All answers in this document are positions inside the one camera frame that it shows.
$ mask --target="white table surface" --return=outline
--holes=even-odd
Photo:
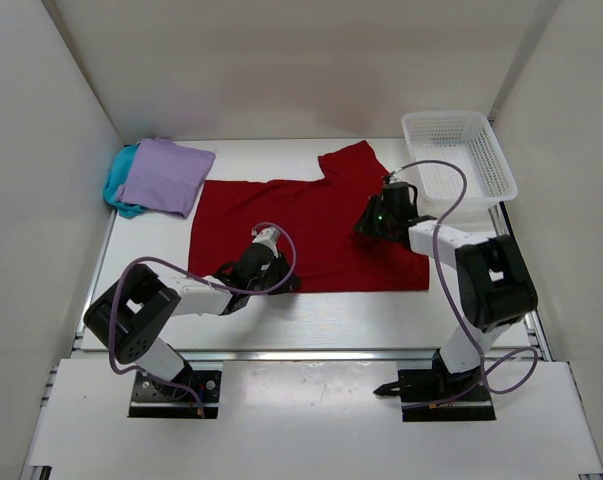
[[[495,388],[527,362],[502,365]],[[570,369],[541,363],[496,421],[402,423],[394,362],[226,362],[216,420],[127,418],[133,375],[64,360],[30,464],[50,480],[574,479],[602,472]]]
[[[268,181],[275,178],[323,178],[317,157],[355,143],[354,139],[223,140],[179,142],[217,154],[209,179]],[[388,170],[407,163],[404,139],[369,139]],[[182,220],[147,212],[132,220],[117,216],[97,281],[94,299],[119,277],[133,259],[152,255],[187,267],[190,230],[196,213]],[[493,233],[487,212],[474,230]],[[170,274],[161,266],[152,268]],[[455,293],[456,276],[446,268]],[[428,292],[372,292],[282,295],[253,298],[229,316],[173,317],[161,337],[179,350],[270,349],[428,349],[442,346],[456,326],[431,262]],[[522,323],[513,326],[495,347],[529,345]],[[81,348],[104,350],[86,330]]]

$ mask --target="blue cloth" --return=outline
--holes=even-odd
[[[125,218],[136,217],[146,210],[145,207],[140,205],[118,202],[116,199],[119,186],[123,185],[128,178],[128,172],[132,167],[134,154],[137,153],[138,148],[138,145],[131,145],[117,153],[117,156],[114,157],[114,162],[112,162],[110,173],[108,173],[108,178],[105,180],[105,185],[103,186],[103,199],[106,203],[115,207],[119,211],[119,214]]]

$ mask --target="white basket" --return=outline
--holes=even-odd
[[[455,212],[478,212],[517,196],[508,162],[485,115],[471,111],[409,113],[401,119],[413,162],[445,160],[468,178],[468,190]],[[461,193],[459,174],[444,165],[419,165],[411,180],[424,212],[440,215]]]

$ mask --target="black mounting plate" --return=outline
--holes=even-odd
[[[219,370],[195,370],[192,372],[190,386],[199,394],[203,403],[206,419],[215,419],[219,415],[219,395],[221,394],[221,372]],[[128,417],[130,418],[201,418],[197,405],[190,402],[190,396],[182,395],[180,390],[174,398],[159,393],[152,382],[140,372],[136,373]]]
[[[436,407],[406,408],[413,403],[435,401],[439,393],[429,382],[423,382],[424,375],[432,370],[399,370],[399,391],[404,422],[476,422],[496,420],[490,392],[483,385],[459,398],[454,403]]]

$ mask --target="lavender towel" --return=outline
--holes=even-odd
[[[169,140],[142,140],[116,199],[187,218],[216,155]]]

